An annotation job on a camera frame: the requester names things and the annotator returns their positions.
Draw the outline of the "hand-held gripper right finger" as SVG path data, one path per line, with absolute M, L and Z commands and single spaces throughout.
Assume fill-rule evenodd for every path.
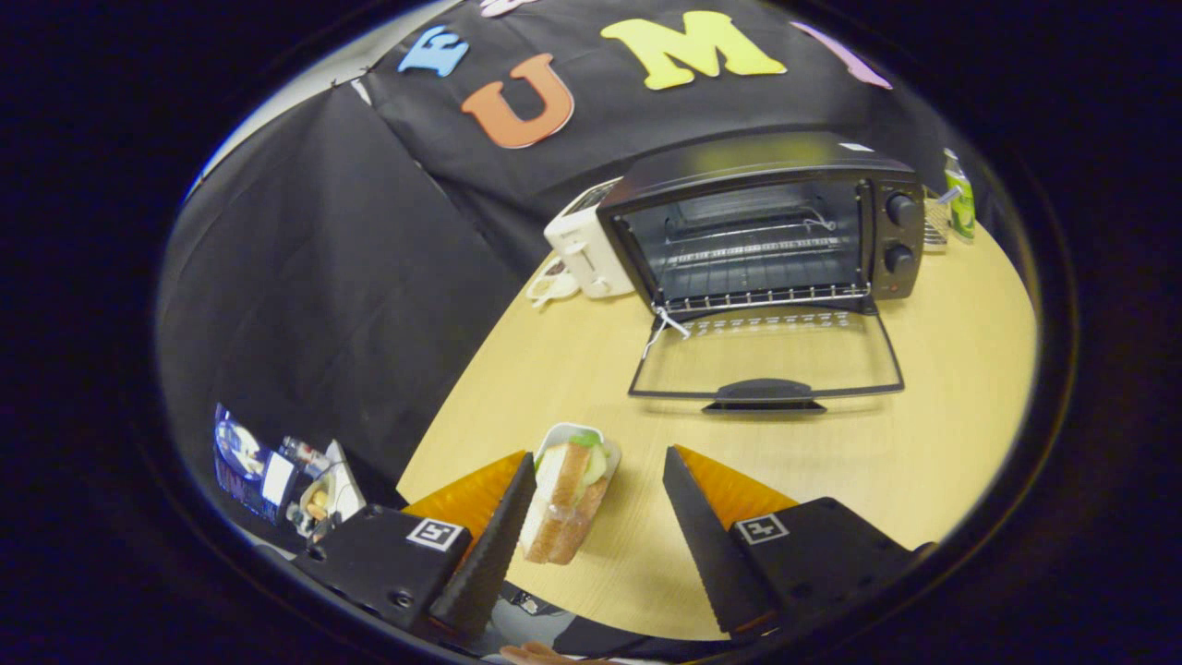
M 797 502 L 688 446 L 668 448 L 662 481 L 730 638 L 833 622 L 927 550 L 900 545 L 836 498 Z

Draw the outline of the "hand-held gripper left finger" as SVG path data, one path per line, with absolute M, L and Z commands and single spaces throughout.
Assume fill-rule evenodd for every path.
M 404 509 L 366 506 L 293 563 L 381 622 L 462 643 L 488 622 L 535 487 L 533 455 L 508 454 Z

